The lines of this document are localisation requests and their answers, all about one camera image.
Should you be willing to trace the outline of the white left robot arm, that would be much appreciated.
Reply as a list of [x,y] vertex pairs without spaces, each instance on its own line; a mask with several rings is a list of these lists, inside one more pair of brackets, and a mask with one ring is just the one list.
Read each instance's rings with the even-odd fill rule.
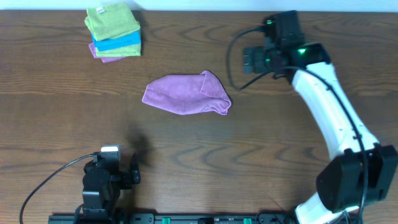
[[73,223],[128,223],[129,217],[117,202],[122,190],[141,182],[137,155],[126,170],[119,168],[118,152],[95,152],[84,166],[83,204],[76,210]]

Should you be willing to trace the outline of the purple microfiber cloth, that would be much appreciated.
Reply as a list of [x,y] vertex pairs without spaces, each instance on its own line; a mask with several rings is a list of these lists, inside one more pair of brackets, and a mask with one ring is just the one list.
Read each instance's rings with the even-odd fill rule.
[[167,75],[149,83],[142,102],[179,115],[228,114],[232,101],[219,79],[205,70],[199,75]]

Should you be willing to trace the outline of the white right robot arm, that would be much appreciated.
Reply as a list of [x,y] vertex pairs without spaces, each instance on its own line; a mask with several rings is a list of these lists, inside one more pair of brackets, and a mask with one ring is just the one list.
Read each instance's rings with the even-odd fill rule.
[[243,60],[246,73],[286,78],[307,104],[326,142],[330,163],[317,176],[316,193],[296,207],[296,223],[330,223],[386,198],[397,151],[380,145],[363,124],[321,44],[248,47]]

